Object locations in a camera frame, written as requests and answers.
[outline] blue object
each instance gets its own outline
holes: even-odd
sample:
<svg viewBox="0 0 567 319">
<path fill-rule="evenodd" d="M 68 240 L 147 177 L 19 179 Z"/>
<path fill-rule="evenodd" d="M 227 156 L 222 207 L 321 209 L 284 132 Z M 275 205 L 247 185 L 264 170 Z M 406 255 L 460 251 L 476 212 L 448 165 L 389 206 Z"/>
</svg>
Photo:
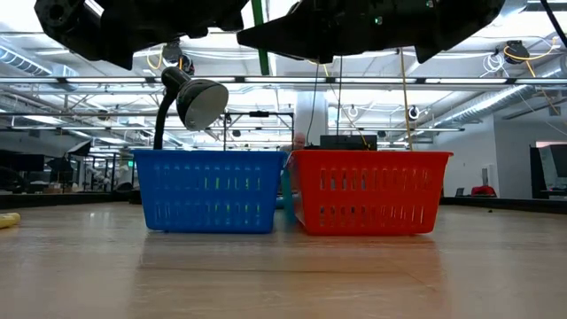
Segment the blue object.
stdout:
<svg viewBox="0 0 567 319">
<path fill-rule="evenodd" d="M 278 196 L 276 197 L 276 209 L 284 209 L 284 197 Z"/>
<path fill-rule="evenodd" d="M 149 229 L 272 231 L 285 152 L 133 153 Z"/>
</svg>

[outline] yellow cable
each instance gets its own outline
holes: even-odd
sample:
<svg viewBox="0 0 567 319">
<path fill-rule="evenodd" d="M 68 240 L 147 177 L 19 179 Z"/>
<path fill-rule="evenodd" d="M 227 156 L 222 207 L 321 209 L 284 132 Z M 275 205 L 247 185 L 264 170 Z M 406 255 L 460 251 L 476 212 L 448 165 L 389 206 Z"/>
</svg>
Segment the yellow cable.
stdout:
<svg viewBox="0 0 567 319">
<path fill-rule="evenodd" d="M 528 69 L 530 70 L 530 73 L 532 74 L 533 77 L 537 77 L 535 75 L 535 72 L 533 71 L 533 67 L 532 64 L 530 64 L 530 61 L 525 61 L 525 64 L 528 66 Z M 559 110 L 557 110 L 557 108 L 555 107 L 555 105 L 553 104 L 553 102 L 551 101 L 551 97 L 549 97 L 549 95 L 546 93 L 546 91 L 544 89 L 541 89 L 541 93 L 543 93 L 543 95 L 546 97 L 546 100 L 549 103 L 549 106 L 551 106 L 551 108 L 553 109 L 553 111 L 555 112 L 555 114 L 561 116 L 561 113 L 559 112 Z"/>
<path fill-rule="evenodd" d="M 155 66 L 151 63 L 149 54 L 147 56 L 145 56 L 145 58 L 146 58 L 146 61 L 148 61 L 148 66 L 150 66 L 154 70 L 158 70 L 161 67 L 161 60 L 163 59 L 163 46 L 161 47 L 161 50 L 159 51 L 158 66 Z"/>
<path fill-rule="evenodd" d="M 322 65 L 323 70 L 325 70 L 325 75 L 329 77 L 329 70 L 327 70 L 327 65 Z"/>
<path fill-rule="evenodd" d="M 400 59 L 401 59 L 401 77 L 403 80 L 404 87 L 404 107 L 406 109 L 406 131 L 408 132 L 408 144 L 409 150 L 414 150 L 414 145 L 411 140 L 411 130 L 409 129 L 409 107 L 408 107 L 408 85 L 406 81 L 406 63 L 404 61 L 404 48 L 400 48 Z"/>
<path fill-rule="evenodd" d="M 311 61 L 309 61 L 309 60 L 307 60 L 307 62 L 311 63 L 311 64 L 314 65 L 314 66 L 317 65 L 315 62 L 311 62 Z M 327 77 L 329 77 L 329 69 L 327 69 L 327 65 L 319 65 L 319 66 L 322 66 L 323 70 L 325 70 L 325 75 L 326 75 Z M 338 100 L 337 92 L 335 92 L 335 90 L 332 88 L 332 86 L 331 86 L 330 88 L 333 90 L 333 93 L 335 94 L 335 97 L 336 97 L 337 100 Z M 350 116 L 348 116 L 348 114 L 345 112 L 345 109 L 342 109 L 342 111 L 343 111 L 343 114 L 344 114 L 344 115 L 346 116 L 346 118 L 348 119 L 348 121 L 351 122 L 351 125 L 354 126 L 354 128 L 356 128 L 356 125 L 354 125 L 353 120 L 351 120 Z M 370 149 L 368 143 L 366 143 L 366 138 L 364 138 L 364 134 L 362 134 L 362 132 L 361 132 L 360 130 L 358 130 L 358 129 L 357 129 L 357 131 L 361 134 L 362 142 L 364 143 L 364 147 L 366 147 L 367 149 Z"/>
<path fill-rule="evenodd" d="M 534 61 L 534 60 L 536 60 L 536 59 L 538 59 L 538 58 L 545 58 L 546 56 L 548 56 L 549 53 L 551 53 L 551 51 L 554 49 L 553 46 L 555 45 L 555 41 L 556 41 L 556 39 L 553 38 L 553 43 L 551 44 L 551 47 L 549 48 L 549 51 L 547 51 L 546 53 L 544 53 L 544 54 L 542 54 L 542 55 L 540 55 L 540 56 L 534 57 L 534 58 L 520 58 L 520 57 L 511 55 L 511 54 L 508 53 L 509 46 L 507 46 L 506 48 L 504 48 L 504 54 L 506 54 L 507 56 L 509 56 L 509 57 L 511 57 L 511 58 L 515 58 L 515 59 L 521 60 L 521 61 Z"/>
</svg>

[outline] plastic basket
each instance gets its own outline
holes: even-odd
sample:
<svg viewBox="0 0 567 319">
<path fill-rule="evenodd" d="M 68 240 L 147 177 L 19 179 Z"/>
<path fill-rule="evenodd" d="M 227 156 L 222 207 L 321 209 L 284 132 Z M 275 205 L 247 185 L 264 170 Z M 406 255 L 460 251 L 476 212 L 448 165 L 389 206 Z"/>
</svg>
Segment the plastic basket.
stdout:
<svg viewBox="0 0 567 319">
<path fill-rule="evenodd" d="M 293 209 L 312 235 L 433 230 L 449 152 L 296 151 Z"/>
<path fill-rule="evenodd" d="M 284 152 L 134 151 L 151 230 L 269 233 Z"/>
</svg>

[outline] red object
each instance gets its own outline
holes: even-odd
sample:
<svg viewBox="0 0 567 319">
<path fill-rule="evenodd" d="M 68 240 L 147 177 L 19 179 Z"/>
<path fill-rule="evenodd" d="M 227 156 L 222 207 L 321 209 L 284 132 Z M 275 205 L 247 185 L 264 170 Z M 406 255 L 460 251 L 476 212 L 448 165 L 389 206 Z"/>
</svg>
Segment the red object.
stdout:
<svg viewBox="0 0 567 319">
<path fill-rule="evenodd" d="M 496 197 L 496 191 L 490 186 L 473 187 L 470 191 L 472 197 Z"/>
<path fill-rule="evenodd" d="M 311 235 L 433 230 L 450 152 L 295 151 L 294 211 Z"/>
</svg>

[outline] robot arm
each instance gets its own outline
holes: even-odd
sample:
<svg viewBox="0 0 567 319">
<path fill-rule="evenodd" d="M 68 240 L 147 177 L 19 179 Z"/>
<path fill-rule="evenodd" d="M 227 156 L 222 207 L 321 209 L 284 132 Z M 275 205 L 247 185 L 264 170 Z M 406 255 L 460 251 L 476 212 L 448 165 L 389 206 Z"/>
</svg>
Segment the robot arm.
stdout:
<svg viewBox="0 0 567 319">
<path fill-rule="evenodd" d="M 179 37 L 207 36 L 209 27 L 244 28 L 248 0 L 37 0 L 46 35 L 89 60 L 132 69 L 134 52 Z"/>
<path fill-rule="evenodd" d="M 301 0 L 288 15 L 238 34 L 240 44 L 331 62 L 413 45 L 423 63 L 491 23 L 505 0 Z M 132 68 L 134 52 L 209 27 L 244 28 L 248 0 L 37 0 L 45 33 L 90 60 Z"/>
</svg>

